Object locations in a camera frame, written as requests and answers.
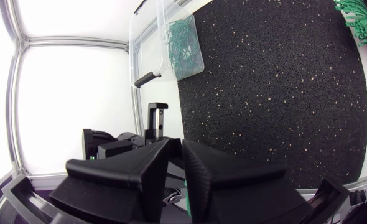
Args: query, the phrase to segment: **black clamp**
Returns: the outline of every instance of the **black clamp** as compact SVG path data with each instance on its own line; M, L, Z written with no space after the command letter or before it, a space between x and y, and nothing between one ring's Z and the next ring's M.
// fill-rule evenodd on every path
M167 103L149 103L148 126L145 130L144 145L163 138L164 110L168 108Z

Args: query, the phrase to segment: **transparent container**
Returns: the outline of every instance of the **transparent container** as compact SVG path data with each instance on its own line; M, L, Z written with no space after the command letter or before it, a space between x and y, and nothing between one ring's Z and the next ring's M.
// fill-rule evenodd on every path
M129 29L131 85L153 72L151 82L181 80L204 70L194 16L171 0L147 0Z

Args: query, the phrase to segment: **speckled black mat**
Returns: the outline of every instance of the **speckled black mat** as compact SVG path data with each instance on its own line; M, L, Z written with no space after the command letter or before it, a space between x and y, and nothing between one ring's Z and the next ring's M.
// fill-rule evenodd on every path
M367 92L332 0L214 0L195 13L205 71L179 81L185 138L285 160L298 188L360 175Z

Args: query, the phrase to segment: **aluminum frame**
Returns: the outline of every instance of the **aluminum frame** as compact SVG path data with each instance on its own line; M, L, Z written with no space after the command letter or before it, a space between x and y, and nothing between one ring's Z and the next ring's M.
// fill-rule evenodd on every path
M180 6L188 4L191 0L175 0ZM4 24L13 41L16 51L12 56L6 94L6 121L9 141L9 152L12 161L12 176L24 174L31 181L36 190L52 190L67 176L65 172L54 174L30 174L22 163L19 124L17 123L17 92L19 91L19 77L21 58L29 47L43 46L84 46L107 47L124 50L128 53L128 42L90 37L27 37L21 30L19 12L16 11L14 0L0 0L0 12ZM136 133L143 134L141 94L139 89L131 87L132 108L134 110L134 122ZM350 191L365 190L367 195L367 176L358 181L346 184ZM317 189L297 190L305 199L313 197Z
M19 123L17 120L17 93L19 92L19 78L21 69L21 58L30 47L44 46L81 46L81 47L106 47L123 50L128 53L128 42L92 37L28 37L21 29L19 12L16 9L15 0L0 0L0 12L8 34L15 45L15 53L12 56L6 95L6 121L9 152L11 155L12 175L15 177L24 174L31 180L50 177L60 179L66 173L33 175L24 167L21 157L21 139L19 134ZM141 111L141 96L139 90L131 87L132 107L134 111ZM138 134L142 133L142 118L134 112L134 124Z

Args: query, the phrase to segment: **green zip tie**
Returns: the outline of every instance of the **green zip tie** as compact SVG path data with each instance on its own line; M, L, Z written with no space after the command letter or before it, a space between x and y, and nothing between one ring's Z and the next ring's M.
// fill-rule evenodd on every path
M354 16L346 16L347 19L354 19L353 22L346 22L347 27L353 27L354 36L360 40L358 44L362 47L367 44L367 7L363 0L334 0L338 4L335 9L344 13L354 13Z

